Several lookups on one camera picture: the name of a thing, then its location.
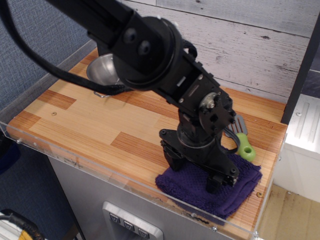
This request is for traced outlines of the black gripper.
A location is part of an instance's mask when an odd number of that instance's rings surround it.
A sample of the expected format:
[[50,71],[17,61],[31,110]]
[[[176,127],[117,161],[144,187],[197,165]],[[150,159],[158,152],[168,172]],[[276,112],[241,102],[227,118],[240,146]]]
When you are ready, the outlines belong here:
[[184,163],[190,162],[208,173],[206,191],[210,194],[222,185],[234,186],[240,171],[228,157],[238,151],[240,140],[230,130],[225,130],[236,143],[236,148],[227,149],[221,145],[222,134],[202,141],[193,141],[181,130],[162,129],[159,132],[164,157],[170,168],[177,172]]

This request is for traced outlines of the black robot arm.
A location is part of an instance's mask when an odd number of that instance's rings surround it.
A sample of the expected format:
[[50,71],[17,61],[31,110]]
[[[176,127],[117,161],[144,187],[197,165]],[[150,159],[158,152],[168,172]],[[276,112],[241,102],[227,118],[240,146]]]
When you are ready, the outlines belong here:
[[206,189],[233,186],[239,170],[221,145],[235,121],[233,101],[212,74],[184,50],[180,32],[168,20],[142,17],[116,0],[53,0],[51,4],[84,27],[113,54],[120,81],[137,91],[153,91],[178,108],[177,130],[159,133],[174,171],[191,162],[208,173]]

